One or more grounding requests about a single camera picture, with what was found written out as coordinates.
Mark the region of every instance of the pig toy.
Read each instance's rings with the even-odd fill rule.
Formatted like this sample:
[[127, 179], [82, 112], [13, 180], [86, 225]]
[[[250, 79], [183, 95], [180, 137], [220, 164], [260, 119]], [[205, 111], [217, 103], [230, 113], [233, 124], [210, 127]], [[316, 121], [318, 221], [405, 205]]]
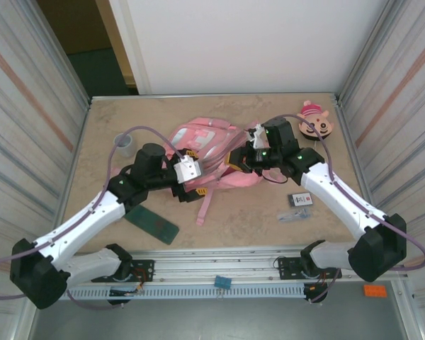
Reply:
[[[321, 106], [312, 104], [311, 101], [305, 101], [304, 107], [298, 113], [298, 116], [312, 124], [323, 138], [329, 136], [334, 128], [334, 124], [326, 119], [328, 115], [329, 111], [322, 112]], [[299, 124], [299, 130], [308, 140], [319, 140], [317, 134], [304, 122]]]

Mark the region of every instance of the white wall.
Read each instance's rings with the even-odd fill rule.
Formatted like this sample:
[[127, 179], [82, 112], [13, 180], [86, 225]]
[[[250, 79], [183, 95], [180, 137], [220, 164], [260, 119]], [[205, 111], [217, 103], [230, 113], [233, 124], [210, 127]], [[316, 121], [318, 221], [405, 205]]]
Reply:
[[386, 0], [110, 0], [141, 94], [338, 91]]

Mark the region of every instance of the blue clip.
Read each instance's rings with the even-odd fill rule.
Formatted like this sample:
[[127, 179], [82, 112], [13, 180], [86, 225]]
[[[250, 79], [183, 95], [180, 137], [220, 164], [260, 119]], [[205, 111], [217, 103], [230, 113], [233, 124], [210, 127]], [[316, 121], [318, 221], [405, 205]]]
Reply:
[[222, 289], [230, 289], [232, 287], [232, 279], [217, 275], [215, 277], [214, 286]]

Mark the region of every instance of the pink toy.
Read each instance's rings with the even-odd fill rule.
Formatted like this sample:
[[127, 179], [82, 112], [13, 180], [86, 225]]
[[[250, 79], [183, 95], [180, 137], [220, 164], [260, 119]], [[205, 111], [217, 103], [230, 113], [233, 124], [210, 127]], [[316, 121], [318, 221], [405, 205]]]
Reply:
[[[311, 101], [305, 101], [304, 107], [298, 113], [298, 116], [312, 124], [323, 138], [329, 136], [334, 128], [334, 124], [326, 119], [328, 115], [329, 111], [322, 112], [321, 106], [312, 104]], [[308, 140], [319, 140], [317, 134], [307, 124], [300, 123], [299, 130]]]
[[[253, 122], [249, 128], [255, 125], [256, 122]], [[261, 177], [255, 173], [244, 174], [235, 171], [225, 163], [228, 153], [247, 141], [245, 131], [231, 125], [226, 120], [196, 118], [179, 126], [169, 140], [179, 150], [184, 148], [193, 150], [202, 161], [205, 175], [200, 179], [184, 183], [186, 191], [207, 189], [205, 199], [198, 212], [197, 225], [203, 224], [215, 189], [253, 186], [261, 181]], [[168, 145], [164, 145], [164, 148], [168, 158], [173, 156], [174, 151]]]

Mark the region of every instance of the green phone case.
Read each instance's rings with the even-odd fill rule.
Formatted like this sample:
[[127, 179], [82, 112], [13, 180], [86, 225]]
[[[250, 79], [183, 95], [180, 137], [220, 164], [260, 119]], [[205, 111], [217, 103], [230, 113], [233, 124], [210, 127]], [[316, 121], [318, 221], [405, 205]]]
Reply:
[[179, 232], [176, 225], [142, 205], [128, 212], [125, 219], [165, 244], [171, 244]]

